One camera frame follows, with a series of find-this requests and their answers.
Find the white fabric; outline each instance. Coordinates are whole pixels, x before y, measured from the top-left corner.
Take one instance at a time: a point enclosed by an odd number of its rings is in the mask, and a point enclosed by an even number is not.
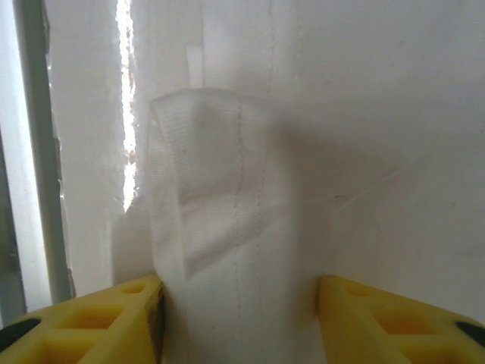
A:
[[[468,231],[443,223],[475,209],[462,186],[475,178],[477,144],[429,138],[399,157],[309,133],[313,123],[216,89],[152,103],[147,177],[168,362],[324,362],[315,298],[325,274],[482,310],[480,218],[462,222]]]
[[[150,212],[174,362],[322,360],[283,127],[217,90],[153,104]]]
[[[321,362],[323,273],[485,321],[483,0],[45,2],[78,294],[152,270],[149,201],[176,363]],[[200,86],[152,104],[147,195],[149,103]],[[283,107],[239,96],[239,144],[230,92]]]

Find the rectangular hole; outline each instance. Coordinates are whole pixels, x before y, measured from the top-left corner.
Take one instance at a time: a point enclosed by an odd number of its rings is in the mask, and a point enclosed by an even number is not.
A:
[[[135,283],[121,289],[121,293],[140,293],[145,289],[143,283]]]
[[[452,348],[415,347],[404,351],[412,364],[466,364],[469,360]]]
[[[382,309],[373,313],[379,325],[391,335],[435,334],[436,331],[419,314],[402,309]]]
[[[59,328],[106,329],[122,312],[120,306],[86,306],[71,315]]]
[[[93,347],[87,340],[46,340],[28,350],[19,362],[35,364],[77,364]]]

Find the black rubber tip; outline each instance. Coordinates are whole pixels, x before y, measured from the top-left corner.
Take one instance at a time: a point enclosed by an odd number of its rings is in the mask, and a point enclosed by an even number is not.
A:
[[[40,324],[38,318],[29,318],[0,330],[0,353],[8,349],[38,324]]]
[[[485,347],[485,327],[477,326],[469,322],[456,322],[456,326],[465,332],[470,339]]]

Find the gray frame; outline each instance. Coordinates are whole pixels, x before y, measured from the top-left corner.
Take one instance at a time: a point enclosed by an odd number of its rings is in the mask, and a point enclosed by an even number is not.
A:
[[[27,311],[71,297],[41,0],[0,0],[0,128]]]

